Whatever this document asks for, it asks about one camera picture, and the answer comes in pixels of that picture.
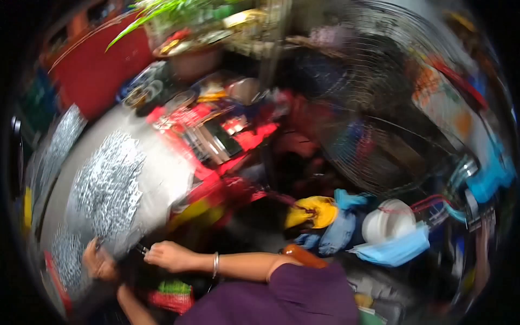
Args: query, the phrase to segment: surgical mask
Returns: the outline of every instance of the surgical mask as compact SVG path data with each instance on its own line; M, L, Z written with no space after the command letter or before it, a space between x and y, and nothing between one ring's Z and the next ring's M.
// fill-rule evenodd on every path
M397 267L417 257L430 247L428 234L428 226L424 222L420 222L412 233L375 245L357 245L349 252L355 253L358 258L370 263Z

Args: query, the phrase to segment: red wall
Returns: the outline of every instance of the red wall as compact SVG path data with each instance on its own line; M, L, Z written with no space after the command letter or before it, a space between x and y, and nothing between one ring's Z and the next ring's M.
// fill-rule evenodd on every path
M101 116L114 105L123 82L153 61L142 28L120 39L105 53L107 45L136 15L131 12L103 24L56 60L49 74L60 86L65 107L76 103L89 120Z

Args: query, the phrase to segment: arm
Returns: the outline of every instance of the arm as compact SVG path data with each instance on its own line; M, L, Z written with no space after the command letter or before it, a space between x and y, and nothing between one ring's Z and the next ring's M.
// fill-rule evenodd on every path
M118 283L119 272L113 258L101 247L96 250L97 238L93 239L85 249L83 263L92 278ZM135 298L132 291L122 284L118 287L117 297L121 309L132 325L157 325L146 308Z
M174 242L154 244L145 256L145 262L158 265L169 272L202 271L213 273L214 254L197 254ZM249 281L269 282L271 274L281 265L301 265L290 256L271 253L244 253L221 255L220 275Z

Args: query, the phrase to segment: silver bangle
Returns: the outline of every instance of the silver bangle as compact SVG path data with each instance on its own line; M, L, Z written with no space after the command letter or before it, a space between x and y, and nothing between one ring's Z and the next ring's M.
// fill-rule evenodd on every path
M218 252L215 252L215 257L213 258L213 279L217 277L218 273Z

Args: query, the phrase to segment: purple shirt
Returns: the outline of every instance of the purple shirt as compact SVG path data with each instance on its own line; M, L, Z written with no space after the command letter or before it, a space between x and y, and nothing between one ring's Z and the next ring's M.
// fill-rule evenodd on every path
M175 325L355 325L357 321L354 294L339 264L323 269L283 264L269 284L220 284Z

